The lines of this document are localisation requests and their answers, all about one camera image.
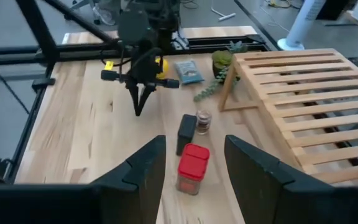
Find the artificial vine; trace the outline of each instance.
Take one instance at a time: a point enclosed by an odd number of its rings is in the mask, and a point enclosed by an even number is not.
[[[224,82],[227,76],[227,71],[229,70],[228,67],[222,68],[222,70],[219,72],[219,75],[212,81],[209,87],[207,87],[205,90],[203,90],[201,93],[198,93],[194,98],[194,102],[199,102],[205,98],[208,98],[215,94],[216,90],[218,89],[218,86],[220,86],[220,82]],[[238,80],[235,78],[233,80],[233,86],[237,84]]]

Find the red cap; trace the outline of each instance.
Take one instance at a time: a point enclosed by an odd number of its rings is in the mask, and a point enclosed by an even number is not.
[[[209,150],[196,144],[187,144],[181,155],[179,175],[195,181],[202,181],[208,165]]]

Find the wooden dish rack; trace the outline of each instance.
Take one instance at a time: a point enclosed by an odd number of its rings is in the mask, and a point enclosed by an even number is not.
[[[245,83],[251,100],[226,105],[236,76]],[[316,168],[316,164],[358,157],[358,146],[316,150],[335,142],[358,139],[358,129],[323,131],[357,124],[358,114],[323,119],[311,116],[358,109],[358,67],[343,55],[334,49],[235,54],[219,110],[255,107],[280,147],[293,154],[292,166],[330,184],[358,179],[358,166],[322,172]]]

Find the glass jar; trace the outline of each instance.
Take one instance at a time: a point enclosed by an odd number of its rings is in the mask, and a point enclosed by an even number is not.
[[[199,110],[196,113],[197,125],[196,132],[198,134],[206,134],[211,126],[212,115],[207,110]]]

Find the blue package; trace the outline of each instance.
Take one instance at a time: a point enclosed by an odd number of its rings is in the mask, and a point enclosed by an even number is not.
[[[177,62],[175,63],[175,68],[178,72],[182,85],[204,81],[204,78],[200,71],[198,71],[194,60]]]

